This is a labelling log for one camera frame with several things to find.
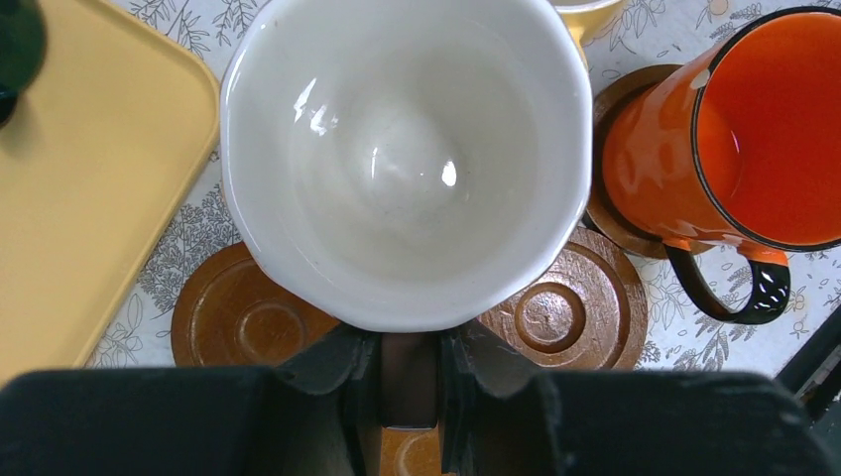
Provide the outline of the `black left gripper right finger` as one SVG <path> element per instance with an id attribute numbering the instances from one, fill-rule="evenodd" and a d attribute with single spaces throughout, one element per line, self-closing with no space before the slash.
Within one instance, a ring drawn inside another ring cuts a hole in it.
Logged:
<path id="1" fill-rule="evenodd" d="M 727 372 L 552 371 L 471 322 L 439 337 L 441 466 L 459 475 L 831 475 L 778 383 Z"/>

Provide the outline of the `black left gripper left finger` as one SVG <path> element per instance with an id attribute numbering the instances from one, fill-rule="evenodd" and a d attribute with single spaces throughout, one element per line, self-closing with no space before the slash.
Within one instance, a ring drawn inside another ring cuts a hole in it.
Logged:
<path id="1" fill-rule="evenodd" d="M 375 337 L 346 325 L 277 367 L 49 370 L 1 391 L 5 475 L 362 475 Z"/>

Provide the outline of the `dark walnut wooden coaster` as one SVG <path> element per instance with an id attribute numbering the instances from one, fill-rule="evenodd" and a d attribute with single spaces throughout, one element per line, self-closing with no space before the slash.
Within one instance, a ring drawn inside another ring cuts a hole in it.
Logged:
<path id="1" fill-rule="evenodd" d="M 645 66 L 617 78 L 594 97 L 592 191 L 584 221 L 623 251 L 654 260 L 667 258 L 661 238 L 627 219 L 626 200 L 613 201 L 610 186 L 634 164 L 619 159 L 620 142 L 613 138 L 613 129 L 628 106 L 678 69 L 674 63 Z"/>

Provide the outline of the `pink mug front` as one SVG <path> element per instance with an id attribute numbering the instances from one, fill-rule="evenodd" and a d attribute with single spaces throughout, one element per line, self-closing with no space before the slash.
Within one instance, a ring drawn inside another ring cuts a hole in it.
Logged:
<path id="1" fill-rule="evenodd" d="M 222 81 L 224 197 L 271 280 L 387 338 L 382 425 L 431 427 L 422 337 L 554 262 L 589 196 L 591 114 L 547 1 L 269 1 Z"/>

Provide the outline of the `orange cup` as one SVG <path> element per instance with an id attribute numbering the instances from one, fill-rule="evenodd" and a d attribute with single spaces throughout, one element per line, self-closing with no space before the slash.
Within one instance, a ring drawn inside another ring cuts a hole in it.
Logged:
<path id="1" fill-rule="evenodd" d="M 748 23 L 625 109 L 613 129 L 623 214 L 661 238 L 695 306 L 722 322 L 780 317 L 790 252 L 840 243 L 840 13 L 804 6 Z M 742 308 L 712 293 L 693 243 L 733 246 L 752 274 Z"/>

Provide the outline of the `cream yellow mug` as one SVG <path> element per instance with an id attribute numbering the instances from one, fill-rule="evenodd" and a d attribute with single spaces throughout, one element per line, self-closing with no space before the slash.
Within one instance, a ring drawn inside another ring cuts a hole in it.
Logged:
<path id="1" fill-rule="evenodd" d="M 587 64 L 583 45 L 590 41 L 602 28 L 619 14 L 625 1 L 622 0 L 586 0 L 562 1 L 550 0 L 555 12 L 560 16 L 569 31 L 579 55 Z"/>

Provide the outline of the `dark green mug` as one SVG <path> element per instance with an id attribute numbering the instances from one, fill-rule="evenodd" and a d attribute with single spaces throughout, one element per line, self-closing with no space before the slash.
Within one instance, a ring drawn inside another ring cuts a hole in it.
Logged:
<path id="1" fill-rule="evenodd" d="M 47 46 L 43 10 L 34 0 L 1 0 L 1 126 L 38 75 Z"/>

